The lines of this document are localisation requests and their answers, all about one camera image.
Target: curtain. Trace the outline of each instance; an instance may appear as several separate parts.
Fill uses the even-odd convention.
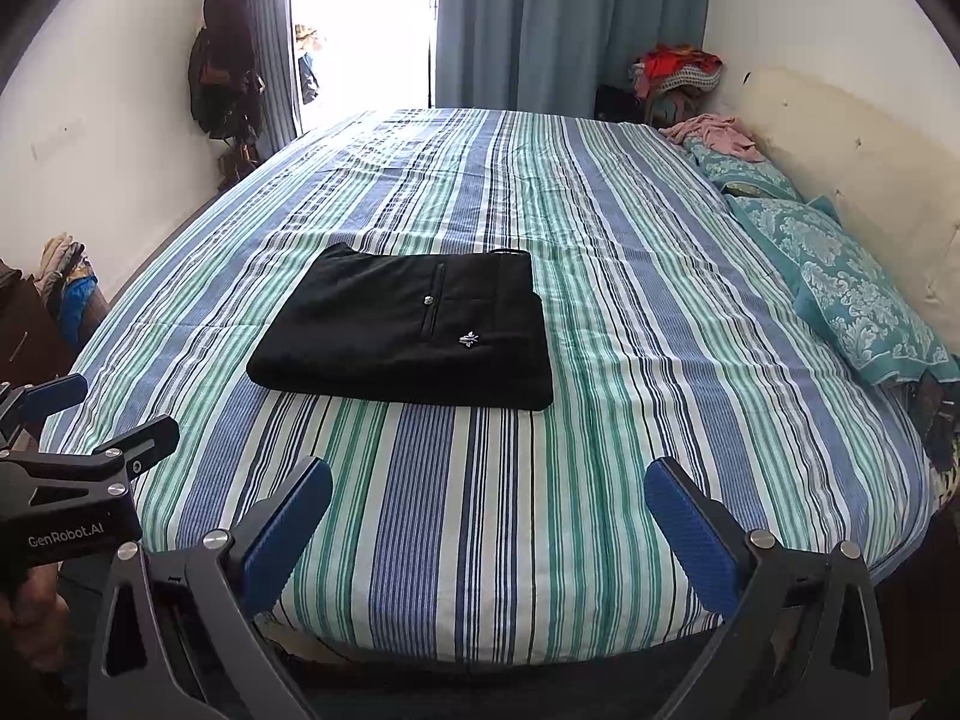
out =
[[[263,129],[256,148],[264,159],[303,132],[294,63],[290,0],[250,0],[257,72],[266,87],[261,98]]]
[[[707,0],[440,0],[437,104],[592,117],[656,43],[703,42]]]

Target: teal patterned pillowcase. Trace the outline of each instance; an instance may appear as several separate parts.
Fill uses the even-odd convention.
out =
[[[720,191],[745,197],[779,197],[803,202],[793,183],[770,160],[747,162],[704,146],[701,138],[687,138],[683,147],[700,172]]]
[[[784,276],[800,318],[866,381],[915,382],[927,370],[960,380],[943,341],[836,221],[792,200],[724,196]]]

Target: wooden dresser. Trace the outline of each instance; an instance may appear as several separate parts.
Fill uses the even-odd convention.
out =
[[[0,382],[43,384],[70,372],[75,355],[30,281],[4,291],[0,303]]]

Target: doorway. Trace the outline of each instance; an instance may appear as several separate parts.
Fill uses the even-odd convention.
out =
[[[429,107],[435,13],[436,0],[292,0],[304,131]]]

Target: striped bed sheet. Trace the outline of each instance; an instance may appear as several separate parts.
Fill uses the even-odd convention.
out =
[[[245,365],[328,245],[531,252],[554,404],[542,413],[267,391]],[[128,289],[80,356],[85,404],[46,451],[160,413],[176,454],[138,480],[154,550],[229,527],[296,459],[335,493],[273,614],[330,645],[540,664],[707,629],[643,502],[679,459],[745,528],[859,543],[875,576],[919,544],[928,467],[712,186],[654,130],[480,110],[363,114],[291,143]]]

